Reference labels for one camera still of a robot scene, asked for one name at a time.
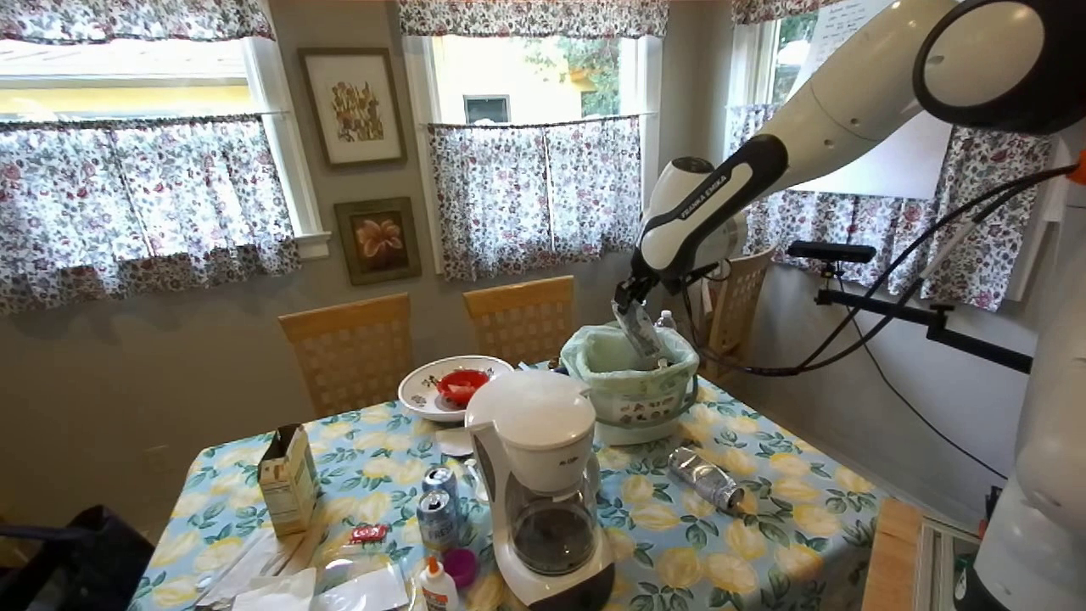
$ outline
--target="chair back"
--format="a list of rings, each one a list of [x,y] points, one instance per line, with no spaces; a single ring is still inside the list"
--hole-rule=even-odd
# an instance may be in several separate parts
[[[702,373],[715,384],[728,378],[728,359],[745,358],[745,343],[757,322],[757,299],[771,261],[775,252],[733,257],[724,279],[709,277],[702,283]]]
[[[561,365],[573,338],[573,277],[464,291],[481,354],[517,365]]]
[[[277,325],[297,358],[317,415],[397,399],[414,365],[407,297],[287,313]]]

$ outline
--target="white coffee maker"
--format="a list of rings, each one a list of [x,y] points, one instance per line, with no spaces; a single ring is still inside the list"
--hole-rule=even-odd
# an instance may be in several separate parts
[[[603,609],[613,584],[598,523],[595,409],[584,384],[503,372],[469,406],[464,429],[493,513],[499,574],[524,609]]]

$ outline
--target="cardboard box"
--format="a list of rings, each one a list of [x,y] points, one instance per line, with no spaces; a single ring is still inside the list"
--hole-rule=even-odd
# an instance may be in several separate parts
[[[304,535],[319,492],[304,429],[287,424],[275,432],[258,466],[258,484],[275,536]]]

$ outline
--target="picture frame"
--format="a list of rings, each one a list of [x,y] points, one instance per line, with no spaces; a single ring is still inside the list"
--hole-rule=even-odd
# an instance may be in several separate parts
[[[404,161],[389,56],[382,48],[303,53],[303,68],[333,168]]]
[[[352,287],[412,279],[422,272],[407,197],[336,203],[336,230]]]

